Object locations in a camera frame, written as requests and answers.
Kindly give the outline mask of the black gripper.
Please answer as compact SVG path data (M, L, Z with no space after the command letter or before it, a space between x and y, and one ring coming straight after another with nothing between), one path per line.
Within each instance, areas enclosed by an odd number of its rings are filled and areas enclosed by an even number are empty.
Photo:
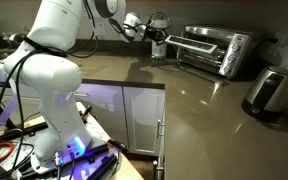
M150 39L157 44L162 44L165 42L166 34L161 29L156 29L151 26L146 26L144 28L144 33L142 36L142 40Z

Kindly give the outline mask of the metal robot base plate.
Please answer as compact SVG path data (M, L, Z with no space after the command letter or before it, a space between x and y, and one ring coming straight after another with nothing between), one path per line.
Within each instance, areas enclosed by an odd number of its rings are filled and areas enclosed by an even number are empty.
M75 147L70 144L67 154L59 155L60 180L108 180L119 164L119 152L107 143L109 136L96 119L87 115L86 129L91 133L91 144ZM35 157L33 141L42 133L24 138L14 178L16 180L55 180L58 174L55 156L48 165Z

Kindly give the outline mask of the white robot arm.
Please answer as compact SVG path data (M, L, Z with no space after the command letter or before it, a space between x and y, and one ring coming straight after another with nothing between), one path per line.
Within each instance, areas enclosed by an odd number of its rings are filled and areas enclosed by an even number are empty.
M42 0L28 35L4 61L8 77L35 89L41 98L48 132L35 141L33 160L43 166L57 152L81 156L91 142L74 98L82 82L81 70L65 58L75 44L86 6L107 19L123 40L134 39L140 18L126 11L125 0Z

